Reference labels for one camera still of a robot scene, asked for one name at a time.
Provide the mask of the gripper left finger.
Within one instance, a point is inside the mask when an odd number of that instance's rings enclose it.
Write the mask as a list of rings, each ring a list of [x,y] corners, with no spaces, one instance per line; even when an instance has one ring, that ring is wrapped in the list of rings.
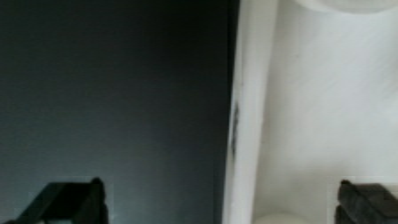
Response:
[[[105,184],[52,182],[15,220],[15,224],[109,224]]]

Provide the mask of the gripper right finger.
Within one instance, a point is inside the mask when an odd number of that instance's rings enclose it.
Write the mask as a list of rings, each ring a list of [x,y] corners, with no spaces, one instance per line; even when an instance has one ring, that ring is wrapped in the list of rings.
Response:
[[[377,184],[342,181],[335,224],[398,224],[398,198]]]

